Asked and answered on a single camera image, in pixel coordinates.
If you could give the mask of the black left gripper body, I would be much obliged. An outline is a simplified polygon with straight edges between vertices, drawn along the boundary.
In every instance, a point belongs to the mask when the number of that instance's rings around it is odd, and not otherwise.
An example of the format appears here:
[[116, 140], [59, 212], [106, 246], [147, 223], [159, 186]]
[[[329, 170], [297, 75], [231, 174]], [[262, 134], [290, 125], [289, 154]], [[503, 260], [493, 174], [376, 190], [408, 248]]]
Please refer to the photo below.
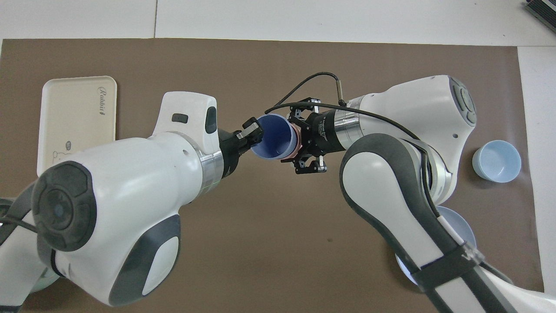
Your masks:
[[241, 130], [229, 133], [225, 130], [218, 129], [217, 132], [224, 161], [224, 170], [221, 178], [224, 178], [230, 176], [235, 171], [240, 156], [246, 153], [246, 151], [250, 149], [250, 146], [245, 137], [242, 139], [238, 138], [238, 135], [242, 133]]

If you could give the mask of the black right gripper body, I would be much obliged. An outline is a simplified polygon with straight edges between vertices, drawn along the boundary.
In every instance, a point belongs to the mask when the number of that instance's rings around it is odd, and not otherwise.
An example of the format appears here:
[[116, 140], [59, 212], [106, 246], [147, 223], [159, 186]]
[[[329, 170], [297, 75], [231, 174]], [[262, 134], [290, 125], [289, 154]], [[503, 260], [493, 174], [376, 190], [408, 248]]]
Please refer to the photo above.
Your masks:
[[306, 119], [311, 126], [311, 143], [308, 148], [309, 154], [321, 156], [340, 151], [340, 141], [335, 130], [336, 110], [328, 110], [323, 113], [311, 113]]

